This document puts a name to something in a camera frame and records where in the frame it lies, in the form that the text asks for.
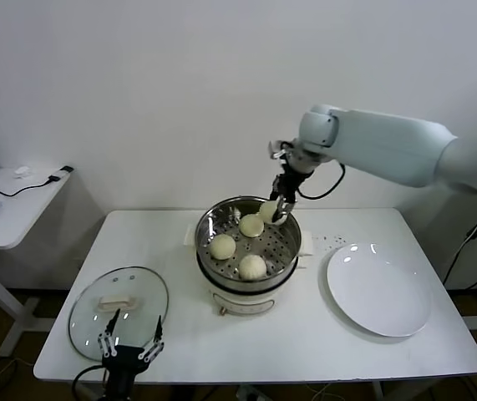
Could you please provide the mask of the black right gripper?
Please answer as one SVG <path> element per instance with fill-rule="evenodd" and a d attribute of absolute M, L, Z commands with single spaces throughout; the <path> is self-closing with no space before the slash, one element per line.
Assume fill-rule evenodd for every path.
<path fill-rule="evenodd" d="M 270 200 L 276 201 L 274 223 L 282 224 L 292 212 L 294 204 L 288 201 L 296 200 L 296 193 L 300 185 L 312 176 L 312 172 L 301 173 L 294 170 L 289 164 L 282 165 L 282 173 L 272 183 Z"/>

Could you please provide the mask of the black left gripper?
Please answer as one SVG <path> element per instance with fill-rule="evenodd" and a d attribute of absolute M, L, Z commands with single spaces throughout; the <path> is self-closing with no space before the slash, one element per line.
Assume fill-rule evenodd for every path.
<path fill-rule="evenodd" d="M 102 363 L 108 373 L 102 400 L 130 400 L 136 376 L 146 371 L 147 362 L 153 362 L 164 349 L 162 316 L 159 316 L 153 342 L 144 349 L 131 346 L 118 346 L 115 349 L 113 331 L 118 321 L 120 309 L 107 323 L 105 330 L 98 335 Z"/>

